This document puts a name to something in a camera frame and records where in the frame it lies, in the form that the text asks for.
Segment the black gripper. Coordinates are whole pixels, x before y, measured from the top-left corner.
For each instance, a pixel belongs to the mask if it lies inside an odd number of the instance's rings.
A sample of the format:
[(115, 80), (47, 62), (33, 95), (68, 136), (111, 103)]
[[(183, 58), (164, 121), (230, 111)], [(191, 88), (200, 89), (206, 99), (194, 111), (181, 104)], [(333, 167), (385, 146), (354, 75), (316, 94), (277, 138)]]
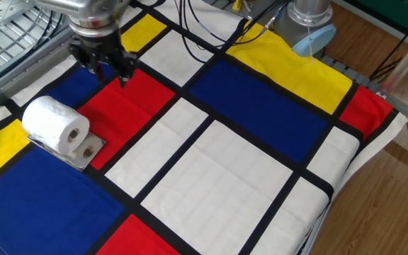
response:
[(123, 49), (119, 30), (98, 38), (76, 35), (68, 50), (82, 67), (95, 75), (98, 82), (105, 79), (101, 63), (116, 69), (122, 89), (133, 78), (139, 62), (137, 55)]

